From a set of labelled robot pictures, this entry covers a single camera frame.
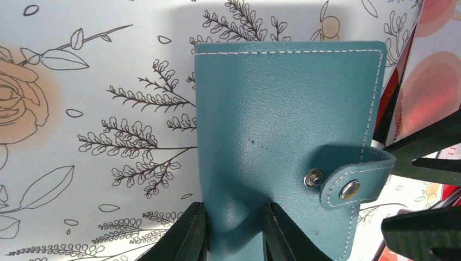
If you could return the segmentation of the teal card holder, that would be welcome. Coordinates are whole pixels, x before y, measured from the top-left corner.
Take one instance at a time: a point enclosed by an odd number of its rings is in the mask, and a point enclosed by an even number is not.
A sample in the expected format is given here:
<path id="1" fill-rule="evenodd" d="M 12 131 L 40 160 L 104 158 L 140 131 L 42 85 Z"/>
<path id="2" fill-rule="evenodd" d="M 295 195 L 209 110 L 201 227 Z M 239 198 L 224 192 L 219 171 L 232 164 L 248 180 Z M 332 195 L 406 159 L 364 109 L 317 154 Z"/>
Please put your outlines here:
<path id="1" fill-rule="evenodd" d="M 278 203 L 332 260 L 395 157 L 373 148 L 380 41 L 201 43 L 194 48 L 198 167 L 209 260 L 263 259 Z"/>

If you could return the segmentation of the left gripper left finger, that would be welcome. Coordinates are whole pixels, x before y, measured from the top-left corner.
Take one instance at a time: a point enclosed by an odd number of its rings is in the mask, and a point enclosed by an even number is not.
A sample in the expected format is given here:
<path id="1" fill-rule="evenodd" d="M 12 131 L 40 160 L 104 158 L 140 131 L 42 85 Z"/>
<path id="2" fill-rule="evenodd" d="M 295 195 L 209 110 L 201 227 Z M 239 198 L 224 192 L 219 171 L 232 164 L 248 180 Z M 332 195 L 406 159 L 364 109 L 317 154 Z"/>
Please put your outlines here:
<path id="1" fill-rule="evenodd" d="M 198 261 L 207 259 L 207 222 L 202 202 L 193 202 L 139 261 Z"/>

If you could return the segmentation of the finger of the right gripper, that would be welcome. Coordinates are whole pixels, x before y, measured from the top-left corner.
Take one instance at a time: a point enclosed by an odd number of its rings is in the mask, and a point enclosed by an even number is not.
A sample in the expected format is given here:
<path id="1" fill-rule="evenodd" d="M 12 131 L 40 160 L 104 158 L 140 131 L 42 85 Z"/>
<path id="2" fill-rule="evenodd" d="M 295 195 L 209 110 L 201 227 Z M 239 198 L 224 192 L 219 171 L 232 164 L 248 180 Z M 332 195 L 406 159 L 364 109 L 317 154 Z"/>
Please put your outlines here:
<path id="1" fill-rule="evenodd" d="M 460 144 L 460 110 L 384 148 L 396 157 L 392 174 L 460 186 L 460 160 L 426 156 Z"/>
<path id="2" fill-rule="evenodd" d="M 460 206 L 386 218 L 381 231 L 389 250 L 411 260 L 460 260 Z"/>

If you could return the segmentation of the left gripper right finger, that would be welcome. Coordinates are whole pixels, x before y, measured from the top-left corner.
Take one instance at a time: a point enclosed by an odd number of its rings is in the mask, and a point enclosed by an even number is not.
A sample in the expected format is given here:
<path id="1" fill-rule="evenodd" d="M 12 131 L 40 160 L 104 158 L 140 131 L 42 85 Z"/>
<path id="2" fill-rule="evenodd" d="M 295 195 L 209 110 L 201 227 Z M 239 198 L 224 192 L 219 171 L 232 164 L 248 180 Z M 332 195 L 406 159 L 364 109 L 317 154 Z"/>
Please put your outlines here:
<path id="1" fill-rule="evenodd" d="M 263 208 L 263 247 L 265 260 L 332 261 L 275 202 Z"/>

